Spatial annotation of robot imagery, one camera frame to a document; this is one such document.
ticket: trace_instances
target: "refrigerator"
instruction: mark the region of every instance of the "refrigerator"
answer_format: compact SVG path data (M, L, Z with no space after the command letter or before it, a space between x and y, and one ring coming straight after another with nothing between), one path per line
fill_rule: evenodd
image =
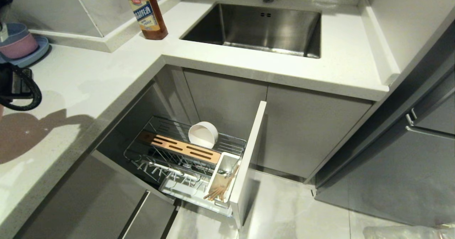
M455 39L442 35L316 176L316 200L412 226L455 222Z

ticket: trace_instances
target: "white bowl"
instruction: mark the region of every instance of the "white bowl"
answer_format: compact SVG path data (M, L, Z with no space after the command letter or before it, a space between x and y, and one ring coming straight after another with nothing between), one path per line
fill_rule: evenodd
M218 130L208 121L201 121L190 128L188 137L195 145L212 148L218 140Z

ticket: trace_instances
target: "plastic bag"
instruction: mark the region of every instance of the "plastic bag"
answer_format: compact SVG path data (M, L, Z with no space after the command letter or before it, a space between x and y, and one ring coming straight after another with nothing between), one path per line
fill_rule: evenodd
M455 239L455 228L432 229L422 226L366 227L365 239Z

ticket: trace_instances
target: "sauce bottle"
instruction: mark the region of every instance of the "sauce bottle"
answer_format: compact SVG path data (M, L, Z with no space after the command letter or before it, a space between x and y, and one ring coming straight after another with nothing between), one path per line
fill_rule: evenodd
M167 36L158 2L156 0L128 0L147 39L161 40Z

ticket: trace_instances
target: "blue plate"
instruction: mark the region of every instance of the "blue plate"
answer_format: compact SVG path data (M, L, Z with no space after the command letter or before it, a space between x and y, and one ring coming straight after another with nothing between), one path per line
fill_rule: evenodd
M17 65L18 67L27 67L39 60L39 58L43 57L47 50L49 50L49 40L45 37L35 37L35 39L39 45L39 48L36 51L19 59L10 59L0 53L0 64L11 63L13 65Z

